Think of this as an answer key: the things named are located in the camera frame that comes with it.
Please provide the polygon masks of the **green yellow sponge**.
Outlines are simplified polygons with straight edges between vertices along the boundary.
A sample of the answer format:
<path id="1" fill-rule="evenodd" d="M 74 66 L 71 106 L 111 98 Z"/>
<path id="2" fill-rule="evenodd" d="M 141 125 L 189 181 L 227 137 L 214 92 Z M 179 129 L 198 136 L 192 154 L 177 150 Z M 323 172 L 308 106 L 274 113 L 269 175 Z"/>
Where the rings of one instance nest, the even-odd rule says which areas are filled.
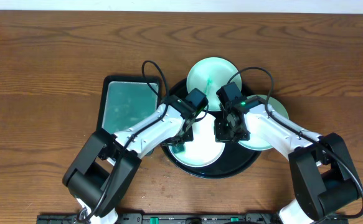
<path id="1" fill-rule="evenodd" d="M 182 153 L 185 153 L 185 151 L 186 151 L 186 147 L 185 147 L 184 143 L 177 144 L 175 146 L 171 146 L 171 152 L 173 154 L 182 154 Z"/>

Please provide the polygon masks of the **white plate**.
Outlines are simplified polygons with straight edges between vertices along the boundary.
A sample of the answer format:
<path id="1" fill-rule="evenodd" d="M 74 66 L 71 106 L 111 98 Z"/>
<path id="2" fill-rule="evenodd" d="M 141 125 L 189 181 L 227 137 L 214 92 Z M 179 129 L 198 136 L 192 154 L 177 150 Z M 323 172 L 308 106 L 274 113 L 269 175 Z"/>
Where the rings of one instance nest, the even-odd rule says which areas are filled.
<path id="1" fill-rule="evenodd" d="M 198 118 L 202 120 L 193 124 L 194 140 L 184 143 L 185 153 L 173 154 L 169 146 L 171 155 L 178 162 L 189 167 L 204 167 L 212 164 L 221 156 L 225 148 L 225 143 L 215 141 L 215 117 L 208 113 L 204 116 L 204 112 L 201 112 Z"/>

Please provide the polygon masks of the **mint plate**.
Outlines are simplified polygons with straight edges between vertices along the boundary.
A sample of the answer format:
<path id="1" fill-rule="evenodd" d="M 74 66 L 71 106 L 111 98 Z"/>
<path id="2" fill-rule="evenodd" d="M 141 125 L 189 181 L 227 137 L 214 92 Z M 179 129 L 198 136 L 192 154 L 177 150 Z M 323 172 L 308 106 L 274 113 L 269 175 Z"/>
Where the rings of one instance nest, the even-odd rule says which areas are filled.
<path id="1" fill-rule="evenodd" d="M 237 72 L 236 66 L 224 58 L 202 59 L 188 73 L 187 92 L 190 93 L 195 88 L 199 89 L 205 93 L 209 101 L 209 111 L 220 111 L 220 101 L 216 92 Z"/>
<path id="2" fill-rule="evenodd" d="M 275 111 L 284 116 L 285 118 L 289 118 L 288 112 L 284 105 L 278 101 L 277 99 L 270 97 L 269 104 L 273 107 Z M 248 141 L 239 141 L 241 146 L 254 150 L 254 151 L 265 151 L 271 149 L 272 146 L 268 142 L 262 140 L 259 137 L 256 137 L 254 134 L 250 134 L 250 139 Z"/>

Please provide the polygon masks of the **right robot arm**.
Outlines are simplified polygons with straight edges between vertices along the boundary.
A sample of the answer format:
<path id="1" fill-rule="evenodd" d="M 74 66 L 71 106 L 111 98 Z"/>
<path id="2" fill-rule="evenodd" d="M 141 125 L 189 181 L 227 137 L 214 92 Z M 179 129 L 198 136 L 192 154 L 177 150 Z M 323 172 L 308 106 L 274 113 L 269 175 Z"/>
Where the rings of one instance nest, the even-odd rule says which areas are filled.
<path id="1" fill-rule="evenodd" d="M 363 216 L 363 186 L 343 138 L 320 135 L 279 115 L 260 97 L 221 96 L 217 141 L 250 135 L 287 158 L 295 199 L 277 214 L 279 223 L 325 223 Z"/>

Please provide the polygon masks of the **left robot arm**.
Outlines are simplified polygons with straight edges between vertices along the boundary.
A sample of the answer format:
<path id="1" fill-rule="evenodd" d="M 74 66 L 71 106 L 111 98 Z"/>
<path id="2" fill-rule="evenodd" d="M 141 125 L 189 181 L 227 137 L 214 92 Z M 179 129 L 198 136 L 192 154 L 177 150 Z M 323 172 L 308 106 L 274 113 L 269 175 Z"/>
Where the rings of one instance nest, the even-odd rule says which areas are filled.
<path id="1" fill-rule="evenodd" d="M 142 158 L 158 145 L 181 142 L 206 104 L 172 96 L 151 116 L 124 131 L 95 131 L 62 179 L 83 207 L 77 223 L 115 223 L 115 207 Z"/>

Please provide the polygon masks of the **black round tray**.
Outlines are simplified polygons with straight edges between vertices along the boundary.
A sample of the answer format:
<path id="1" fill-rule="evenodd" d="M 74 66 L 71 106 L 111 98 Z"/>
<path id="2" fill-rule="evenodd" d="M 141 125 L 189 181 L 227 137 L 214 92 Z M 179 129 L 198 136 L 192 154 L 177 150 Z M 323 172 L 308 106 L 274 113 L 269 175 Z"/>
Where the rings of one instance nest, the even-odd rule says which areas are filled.
<path id="1" fill-rule="evenodd" d="M 170 90 L 170 95 L 176 95 L 179 98 L 185 98 L 188 94 L 186 87 L 187 79 L 179 81 Z M 254 92 L 246 85 L 242 84 L 242 94 L 251 96 Z M 171 154 L 168 146 L 161 146 L 166 157 L 178 168 L 190 175 L 203 179 L 224 179 L 243 172 L 248 169 L 261 154 L 260 151 L 254 151 L 243 147 L 239 143 L 226 143 L 224 151 L 220 157 L 213 163 L 204 167 L 189 167 L 177 161 Z"/>

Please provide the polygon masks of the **black rectangular water tray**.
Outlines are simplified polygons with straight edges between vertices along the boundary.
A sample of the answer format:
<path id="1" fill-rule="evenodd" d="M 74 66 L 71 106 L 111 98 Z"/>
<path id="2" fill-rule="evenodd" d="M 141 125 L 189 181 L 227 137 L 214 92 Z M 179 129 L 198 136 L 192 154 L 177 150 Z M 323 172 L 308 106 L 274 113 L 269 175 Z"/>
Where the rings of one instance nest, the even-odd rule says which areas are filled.
<path id="1" fill-rule="evenodd" d="M 97 129 L 113 134 L 152 115 L 161 97 L 160 79 L 109 75 L 103 81 Z"/>

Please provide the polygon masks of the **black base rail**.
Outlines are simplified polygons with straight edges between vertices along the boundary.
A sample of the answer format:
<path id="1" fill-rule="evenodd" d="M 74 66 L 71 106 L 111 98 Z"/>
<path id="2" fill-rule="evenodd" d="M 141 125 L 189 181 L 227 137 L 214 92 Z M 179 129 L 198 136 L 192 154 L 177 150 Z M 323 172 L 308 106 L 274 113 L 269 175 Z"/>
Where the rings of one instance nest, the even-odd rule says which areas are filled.
<path id="1" fill-rule="evenodd" d="M 76 214 L 71 215 L 39 215 L 37 224 L 74 224 L 78 223 Z M 118 215 L 119 224 L 217 224 L 217 223 L 281 223 L 271 213 L 247 213 L 245 215 L 143 215 L 140 213 L 124 213 Z"/>

